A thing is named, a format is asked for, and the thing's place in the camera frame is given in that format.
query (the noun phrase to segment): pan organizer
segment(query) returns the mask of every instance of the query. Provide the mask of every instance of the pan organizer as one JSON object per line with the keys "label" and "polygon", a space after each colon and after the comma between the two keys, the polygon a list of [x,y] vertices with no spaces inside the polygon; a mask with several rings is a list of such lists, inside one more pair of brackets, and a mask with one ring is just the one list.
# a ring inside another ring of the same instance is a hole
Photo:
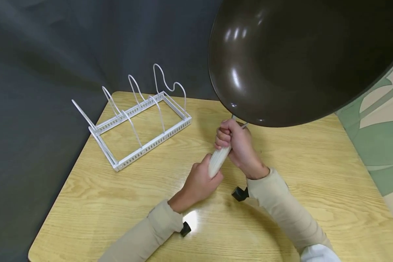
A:
{"label": "pan organizer", "polygon": [[[160,72],[162,73],[163,76],[163,82],[166,88],[173,92],[175,91],[175,86],[178,85],[182,91],[183,91],[183,97],[184,97],[184,102],[183,102],[183,108],[175,102],[172,97],[170,97],[165,91],[159,91],[158,86],[157,86],[157,78],[156,78],[156,67],[160,69]],[[127,110],[119,110],[117,105],[115,104],[114,100],[111,97],[111,94],[108,92],[108,90],[102,86],[103,93],[106,96],[106,99],[108,100],[109,105],[112,108],[112,111],[114,112],[115,116],[111,119],[108,119],[107,121],[104,121],[101,124],[94,125],[93,122],[87,117],[87,115],[83,112],[83,110],[77,105],[77,103],[72,100],[73,104],[79,110],[79,112],[82,114],[84,119],[86,119],[87,123],[89,124],[89,131],[91,132],[92,136],[96,139],[96,142],[99,144],[100,148],[102,149],[103,153],[105,154],[106,158],[108,158],[109,163],[112,165],[115,171],[120,171],[121,169],[127,167],[134,161],[136,161],[138,158],[144,156],[146,153],[152,151],[155,149],[159,144],[163,143],[164,141],[168,140],[172,136],[174,136],[177,132],[180,130],[184,129],[188,125],[191,124],[191,119],[192,117],[186,112],[186,92],[183,86],[178,83],[174,82],[173,83],[173,88],[169,88],[169,86],[166,84],[166,80],[164,79],[164,72],[162,68],[158,64],[153,64],[153,74],[154,74],[154,82],[156,86],[156,92],[157,94],[153,96],[148,96],[147,99],[144,99],[140,88],[138,86],[138,83],[135,81],[134,77],[132,75],[128,75],[128,80],[130,81],[130,86],[132,89],[132,92],[135,97],[136,105],[127,109]],[[135,83],[135,86],[137,87],[138,94],[142,98],[142,102],[138,102],[134,87],[132,82]],[[166,102],[167,105],[180,117],[180,121],[172,126],[169,129],[164,128],[164,123],[163,123],[163,116],[162,112],[160,110],[159,103],[161,101]],[[157,137],[153,138],[146,144],[142,144],[138,134],[135,130],[134,124],[132,122],[133,116],[138,115],[139,113],[143,112],[144,110],[147,110],[148,108],[156,105],[156,107],[159,110],[160,114],[160,119],[161,119],[161,124],[163,128],[163,133],[158,135]],[[138,149],[136,149],[134,152],[131,154],[127,155],[125,158],[122,158],[121,160],[117,160],[114,155],[111,153],[109,150],[108,146],[106,146],[105,142],[103,139],[100,137],[103,133],[105,133],[108,130],[111,130],[112,128],[124,123],[124,122],[129,122],[132,130],[134,132],[134,135],[140,145]]]}

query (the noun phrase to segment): beige sleeve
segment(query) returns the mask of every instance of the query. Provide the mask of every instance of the beige sleeve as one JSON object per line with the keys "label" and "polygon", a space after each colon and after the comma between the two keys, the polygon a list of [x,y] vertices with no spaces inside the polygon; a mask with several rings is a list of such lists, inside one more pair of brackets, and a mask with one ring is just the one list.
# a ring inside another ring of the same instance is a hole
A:
{"label": "beige sleeve", "polygon": [[310,213],[291,195],[274,168],[259,180],[247,179],[251,198],[257,199],[301,254],[304,248],[322,244],[332,249],[329,239]]}
{"label": "beige sleeve", "polygon": [[174,212],[165,199],[113,243],[99,262],[146,261],[173,232],[182,228],[182,215]]}

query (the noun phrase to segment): frying pan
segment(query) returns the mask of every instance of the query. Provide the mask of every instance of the frying pan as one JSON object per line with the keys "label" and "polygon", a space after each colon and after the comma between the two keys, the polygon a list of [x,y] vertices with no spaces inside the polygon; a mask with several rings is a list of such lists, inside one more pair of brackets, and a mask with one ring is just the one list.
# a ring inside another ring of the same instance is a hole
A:
{"label": "frying pan", "polygon": [[224,0],[208,61],[218,99],[238,118],[304,124],[393,66],[393,0]]}

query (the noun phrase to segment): wooden table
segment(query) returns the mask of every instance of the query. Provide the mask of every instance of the wooden table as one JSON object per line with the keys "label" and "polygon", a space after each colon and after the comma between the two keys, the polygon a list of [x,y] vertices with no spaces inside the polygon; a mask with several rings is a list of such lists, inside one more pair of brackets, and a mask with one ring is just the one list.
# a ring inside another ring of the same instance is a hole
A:
{"label": "wooden table", "polygon": [[[122,109],[135,104],[131,93],[113,97]],[[175,100],[182,105],[183,99]],[[166,128],[178,121],[167,105],[161,108]],[[210,100],[188,99],[187,111],[190,126],[118,173],[90,137],[29,259],[95,261],[158,202],[174,195],[192,163],[213,152],[215,130],[230,117],[220,102]],[[98,123],[112,114],[106,106]],[[133,118],[144,142],[161,133],[159,119],[156,107]],[[318,220],[342,261],[393,261],[393,217],[335,115],[296,127],[249,128],[265,163],[277,168]],[[138,146],[128,123],[103,139],[118,159]],[[230,195],[245,186],[243,174],[229,160],[222,172],[217,191],[185,214],[192,232],[185,238],[172,235],[149,261],[298,261],[269,218]]]}

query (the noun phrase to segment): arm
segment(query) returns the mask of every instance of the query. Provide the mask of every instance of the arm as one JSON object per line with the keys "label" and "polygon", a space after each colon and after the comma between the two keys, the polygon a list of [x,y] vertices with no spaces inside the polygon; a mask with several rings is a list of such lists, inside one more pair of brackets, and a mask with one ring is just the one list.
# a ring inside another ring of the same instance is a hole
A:
{"label": "arm", "polygon": [[210,196],[223,179],[221,172],[213,179],[208,176],[210,157],[208,154],[201,163],[195,163],[183,188],[169,201],[163,200],[156,205],[145,219],[113,243],[99,262],[144,262],[174,232],[180,232],[183,227],[181,213]]}
{"label": "arm", "polygon": [[217,130],[216,149],[231,145],[230,160],[246,175],[249,196],[258,200],[282,231],[290,238],[297,251],[323,245],[331,253],[332,245],[310,213],[291,195],[282,177],[274,168],[266,167],[251,144],[251,134],[241,129],[233,119],[223,121]]}

